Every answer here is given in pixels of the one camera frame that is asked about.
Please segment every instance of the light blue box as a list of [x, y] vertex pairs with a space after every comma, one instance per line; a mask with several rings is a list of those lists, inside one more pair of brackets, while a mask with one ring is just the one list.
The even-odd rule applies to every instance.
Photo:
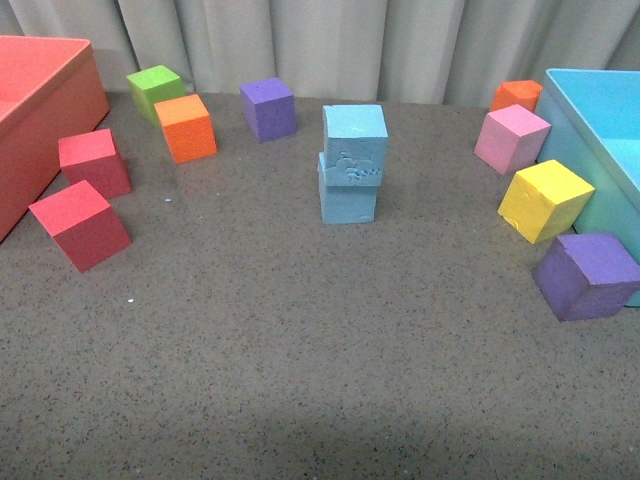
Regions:
[[318, 168], [328, 187], [379, 187], [382, 183], [382, 171], [379, 168], [362, 169], [356, 162], [347, 159], [340, 160], [335, 167], [327, 168], [324, 153], [320, 152], [319, 157]]
[[384, 173], [389, 135], [380, 105], [325, 105], [325, 168]]
[[373, 222], [378, 187], [330, 187], [318, 163], [322, 221], [327, 224]]
[[535, 113], [552, 125], [538, 161], [556, 159], [596, 189], [576, 231], [611, 232], [640, 260], [640, 72], [547, 70]]

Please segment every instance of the stacked blue cubes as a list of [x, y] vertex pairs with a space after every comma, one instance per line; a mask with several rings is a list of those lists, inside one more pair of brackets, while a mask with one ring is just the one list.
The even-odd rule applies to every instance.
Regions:
[[380, 105], [323, 107], [324, 152], [318, 160], [322, 221], [372, 222], [389, 136]]

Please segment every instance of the cube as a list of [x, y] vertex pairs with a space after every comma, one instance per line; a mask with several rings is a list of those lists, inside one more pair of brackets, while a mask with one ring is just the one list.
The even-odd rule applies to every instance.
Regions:
[[61, 138], [58, 155], [69, 183], [87, 180], [105, 198], [131, 192], [127, 166], [110, 129]]
[[496, 89], [489, 111], [493, 112], [494, 110], [518, 104], [533, 112], [536, 109], [541, 92], [542, 85], [533, 80], [503, 82]]
[[89, 40], [0, 35], [0, 241], [60, 171], [58, 139], [108, 111]]
[[297, 131], [293, 93], [277, 77], [240, 86], [244, 118], [260, 143]]
[[159, 102], [155, 108], [175, 163], [218, 152], [211, 116], [198, 94]]
[[611, 233], [557, 237], [533, 277], [560, 321], [613, 316], [640, 290], [640, 265]]
[[594, 188], [556, 160], [516, 172], [498, 214], [531, 243], [571, 227]]
[[325, 168], [336, 169], [337, 185], [351, 185], [354, 171], [382, 178], [389, 135], [380, 105], [325, 105]]
[[80, 272], [131, 244], [109, 202], [86, 180], [29, 209]]
[[484, 119], [474, 153], [502, 175], [534, 164], [551, 124], [512, 105]]
[[156, 127], [160, 126], [160, 121], [154, 105], [186, 95], [180, 76], [164, 65], [127, 75], [127, 81], [138, 112]]
[[322, 221], [326, 224], [373, 222], [378, 187], [328, 186], [318, 164]]

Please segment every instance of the purple cube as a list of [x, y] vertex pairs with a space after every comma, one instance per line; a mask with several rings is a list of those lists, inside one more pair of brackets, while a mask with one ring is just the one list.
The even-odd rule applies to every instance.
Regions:
[[610, 233], [560, 235], [533, 278], [561, 322], [611, 317], [640, 290], [640, 265]]
[[293, 93], [277, 78], [267, 78], [240, 86], [244, 118], [259, 142], [296, 133]]

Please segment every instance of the red container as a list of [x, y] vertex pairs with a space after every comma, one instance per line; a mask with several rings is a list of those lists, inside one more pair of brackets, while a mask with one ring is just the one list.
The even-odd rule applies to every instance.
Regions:
[[58, 139], [108, 111], [88, 40], [0, 35], [0, 241], [60, 171]]

